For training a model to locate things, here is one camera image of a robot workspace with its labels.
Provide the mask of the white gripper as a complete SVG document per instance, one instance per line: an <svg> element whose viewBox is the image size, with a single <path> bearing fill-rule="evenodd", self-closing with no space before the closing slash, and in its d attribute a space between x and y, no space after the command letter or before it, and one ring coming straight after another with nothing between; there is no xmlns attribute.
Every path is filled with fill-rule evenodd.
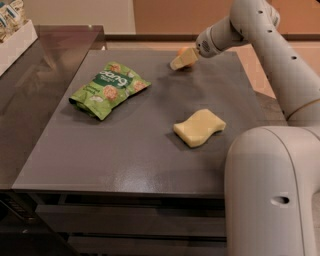
<svg viewBox="0 0 320 256"><path fill-rule="evenodd" d="M212 39L210 27L198 35L196 48L181 48L177 56L170 62L170 68L172 70L179 70L185 67L191 67L198 61L199 54L204 58L211 58L220 54L220 50L216 47Z"/></svg>

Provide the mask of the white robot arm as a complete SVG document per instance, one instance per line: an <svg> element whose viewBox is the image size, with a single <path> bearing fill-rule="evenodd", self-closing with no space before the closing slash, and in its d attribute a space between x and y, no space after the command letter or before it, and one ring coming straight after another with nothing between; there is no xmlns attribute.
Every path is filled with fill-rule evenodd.
<svg viewBox="0 0 320 256"><path fill-rule="evenodd" d="M233 0L196 40L216 56L252 45L287 121L232 143L225 163L227 256L317 256L312 197L320 190L320 78L278 32L267 0Z"/></svg>

